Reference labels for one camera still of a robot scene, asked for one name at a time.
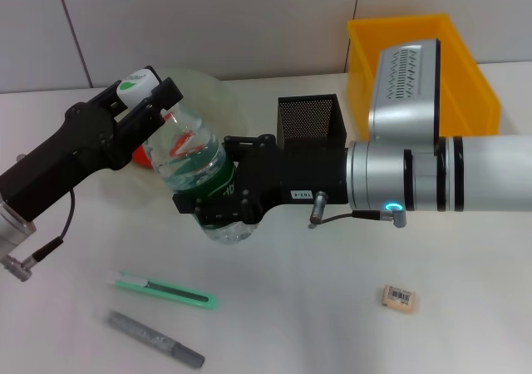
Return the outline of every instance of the black mesh pen holder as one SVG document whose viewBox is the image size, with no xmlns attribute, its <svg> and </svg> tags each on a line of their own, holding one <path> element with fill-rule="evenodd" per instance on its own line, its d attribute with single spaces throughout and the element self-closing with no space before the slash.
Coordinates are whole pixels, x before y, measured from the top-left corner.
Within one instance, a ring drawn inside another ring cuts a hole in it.
<svg viewBox="0 0 532 374">
<path fill-rule="evenodd" d="M 336 94 L 280 97 L 277 141 L 285 150 L 344 148 L 346 128 Z"/>
</svg>

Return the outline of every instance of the eraser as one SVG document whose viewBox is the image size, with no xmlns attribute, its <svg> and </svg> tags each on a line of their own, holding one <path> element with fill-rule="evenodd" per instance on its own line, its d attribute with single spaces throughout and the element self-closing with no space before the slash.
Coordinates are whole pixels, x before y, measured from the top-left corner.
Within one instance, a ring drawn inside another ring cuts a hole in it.
<svg viewBox="0 0 532 374">
<path fill-rule="evenodd" d="M 414 299 L 416 294 L 387 285 L 382 294 L 382 304 L 400 312 L 412 313 L 414 311 Z"/>
</svg>

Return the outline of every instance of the gray marker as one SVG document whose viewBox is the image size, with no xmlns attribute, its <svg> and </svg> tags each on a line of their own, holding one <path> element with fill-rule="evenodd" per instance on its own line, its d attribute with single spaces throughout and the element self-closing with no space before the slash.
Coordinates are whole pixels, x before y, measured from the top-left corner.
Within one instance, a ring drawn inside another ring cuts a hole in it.
<svg viewBox="0 0 532 374">
<path fill-rule="evenodd" d="M 156 347 L 161 352 L 193 368 L 200 368 L 205 362 L 205 357 L 199 353 L 122 313 L 111 311 L 108 322 L 114 328 L 131 335 L 143 343 Z"/>
</svg>

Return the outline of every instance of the label sticker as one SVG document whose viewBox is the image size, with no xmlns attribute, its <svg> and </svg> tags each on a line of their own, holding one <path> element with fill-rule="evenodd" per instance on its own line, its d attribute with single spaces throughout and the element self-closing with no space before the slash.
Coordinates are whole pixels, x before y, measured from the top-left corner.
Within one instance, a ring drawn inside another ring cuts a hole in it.
<svg viewBox="0 0 532 374">
<path fill-rule="evenodd" d="M 290 191 L 292 199 L 314 199 L 313 192 L 310 189 L 295 189 Z"/>
</svg>

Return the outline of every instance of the white wall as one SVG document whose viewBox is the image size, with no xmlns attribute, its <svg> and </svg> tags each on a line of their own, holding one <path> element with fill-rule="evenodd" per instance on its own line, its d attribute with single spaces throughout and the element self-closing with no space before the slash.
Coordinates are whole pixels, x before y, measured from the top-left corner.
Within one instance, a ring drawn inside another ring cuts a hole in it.
<svg viewBox="0 0 532 374">
<path fill-rule="evenodd" d="M 343 71 L 356 0 L 66 0 L 93 83 L 145 65 L 220 78 Z"/>
<path fill-rule="evenodd" d="M 0 92 L 88 87 L 60 0 L 0 0 Z"/>
<path fill-rule="evenodd" d="M 478 62 L 532 60 L 532 0 L 358 0 L 357 18 L 450 14 Z"/>
</svg>

